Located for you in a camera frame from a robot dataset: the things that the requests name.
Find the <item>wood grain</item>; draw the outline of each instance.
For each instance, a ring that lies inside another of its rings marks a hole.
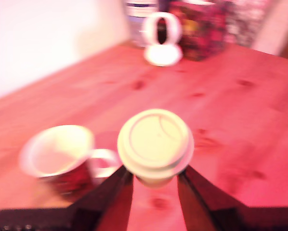
[[[288,60],[228,45],[203,62],[156,67],[123,44],[0,99],[0,209],[70,204],[19,169],[33,135],[77,124],[96,147],[116,149],[122,125],[150,108],[189,125],[191,166],[212,183],[247,205],[288,205]],[[128,230],[184,230],[176,185],[153,191],[135,180]]]

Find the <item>red patterned box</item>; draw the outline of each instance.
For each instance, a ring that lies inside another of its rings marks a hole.
[[[182,24],[183,36],[180,45],[185,57],[200,61],[224,50],[228,3],[171,3],[170,13],[177,16]]]

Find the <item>wood knot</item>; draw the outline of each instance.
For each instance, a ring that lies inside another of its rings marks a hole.
[[[169,202],[165,199],[162,198],[153,198],[151,200],[151,203],[154,208],[158,210],[165,210],[169,207]]]
[[[247,81],[247,80],[244,80],[244,79],[237,80],[237,83],[243,87],[253,87],[254,86],[254,83]]]
[[[191,94],[191,97],[203,97],[205,95],[205,93],[203,92],[196,92]]]
[[[143,81],[140,81],[140,80],[139,80],[139,81],[134,82],[132,88],[133,88],[134,90],[140,90],[140,89],[142,89],[144,86],[145,86],[145,83],[144,83]]]

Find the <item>wooden table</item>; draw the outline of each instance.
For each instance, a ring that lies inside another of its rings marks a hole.
[[[247,205],[288,205],[288,60],[228,45],[203,62],[156,67],[123,44],[0,100],[0,209],[70,204],[19,169],[34,134],[77,124],[96,148],[116,150],[122,125],[150,108],[189,125],[191,166],[212,183]],[[129,230],[184,226],[175,181],[156,191],[135,181]]]

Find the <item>mug handle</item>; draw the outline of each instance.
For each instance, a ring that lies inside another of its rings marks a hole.
[[[111,176],[119,167],[120,162],[114,151],[109,149],[95,149],[91,150],[91,159],[104,159],[107,163],[113,165],[104,168],[92,168],[94,178],[107,178]]]

